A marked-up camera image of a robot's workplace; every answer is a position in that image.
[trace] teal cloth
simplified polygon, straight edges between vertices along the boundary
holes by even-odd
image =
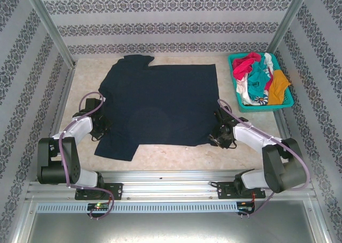
[[[247,91],[251,100],[262,97],[267,82],[271,79],[265,57],[261,56],[261,61],[252,64],[252,71],[248,74]]]

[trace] orange cloth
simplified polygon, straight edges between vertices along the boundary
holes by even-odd
[[[284,73],[278,69],[273,72],[273,82],[268,91],[267,105],[281,105],[284,102],[286,88],[290,85]]]

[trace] pile of clothes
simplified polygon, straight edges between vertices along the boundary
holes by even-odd
[[[289,81],[278,69],[273,69],[269,53],[251,52],[246,57],[233,60],[233,77],[236,91],[244,105],[281,105]]]

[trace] patterned wallpaper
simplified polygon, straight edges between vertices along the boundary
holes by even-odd
[[[74,59],[265,51],[292,0],[43,0]]]
[[[283,111],[298,140],[333,242],[342,242],[342,0],[304,0],[276,56],[295,101]]]
[[[28,0],[0,0],[0,242],[12,236],[36,147],[52,126],[69,68]]]

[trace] pink cloth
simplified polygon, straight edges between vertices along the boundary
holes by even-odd
[[[273,74],[271,73],[270,69],[268,69],[268,71],[269,71],[269,75],[271,76],[271,79],[265,85],[265,90],[267,90],[267,91],[269,90],[269,88],[271,87],[271,84],[273,82]]]
[[[233,60],[233,77],[242,80],[246,73],[252,71],[252,64],[261,61],[261,55],[255,52],[249,53],[246,57]]]

